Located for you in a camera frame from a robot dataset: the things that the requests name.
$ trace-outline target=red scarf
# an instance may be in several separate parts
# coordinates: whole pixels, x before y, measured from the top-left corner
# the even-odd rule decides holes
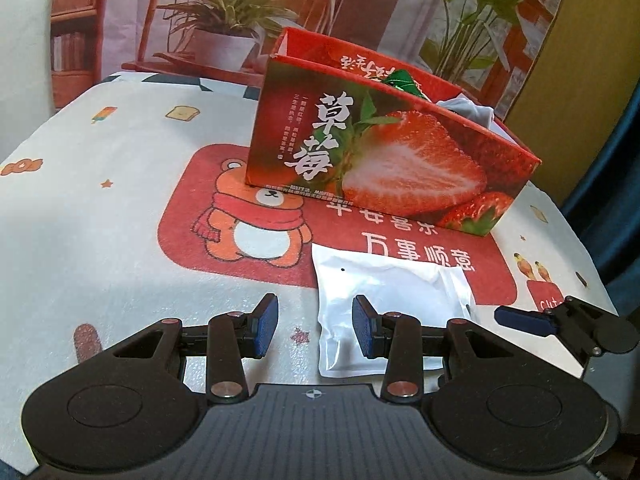
[[[227,213],[245,224],[269,231],[291,231],[305,223],[300,209],[277,209],[242,200],[237,196],[216,192],[213,204],[196,220],[191,230],[214,242],[220,241],[220,229],[209,224],[209,215],[215,209]]]

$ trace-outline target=white flower pot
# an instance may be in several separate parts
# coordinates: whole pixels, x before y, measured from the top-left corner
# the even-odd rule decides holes
[[[256,41],[254,38],[215,34],[196,29],[190,41],[196,63],[237,72]]]

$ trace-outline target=cartoon bird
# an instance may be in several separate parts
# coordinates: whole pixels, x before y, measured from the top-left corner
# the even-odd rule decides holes
[[[523,273],[530,280],[536,280],[536,275],[533,273],[533,268],[531,264],[525,260],[518,253],[513,253],[513,257],[516,259],[516,263],[518,264],[518,269],[521,273]]]
[[[535,266],[538,269],[538,273],[540,274],[540,278],[545,280],[547,283],[551,283],[551,277],[549,276],[548,270],[543,267],[540,262],[535,262]]]

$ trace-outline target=white tissue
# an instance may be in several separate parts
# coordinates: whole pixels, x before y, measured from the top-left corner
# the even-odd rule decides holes
[[[495,122],[494,109],[490,106],[477,105],[462,93],[458,95],[458,97],[454,97],[453,99],[448,99],[446,101],[438,101],[436,104],[446,108],[447,110],[451,110],[452,112],[455,112],[476,124],[480,124],[480,126],[484,126],[494,134],[516,144],[516,141],[513,140],[511,136]]]
[[[380,314],[401,312],[423,325],[445,327],[453,317],[471,319],[474,297],[460,267],[400,260],[379,254],[339,251],[312,245],[320,310],[319,371],[342,378],[383,374],[385,358],[362,355],[351,322],[353,297],[364,294]],[[442,359],[425,357],[424,369],[442,368]]]

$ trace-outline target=red gift box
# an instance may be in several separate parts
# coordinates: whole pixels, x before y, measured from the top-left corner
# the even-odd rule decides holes
[[[449,82],[391,57],[285,28],[267,67],[246,182],[485,235],[540,160],[427,99],[383,83],[406,70],[432,101]]]

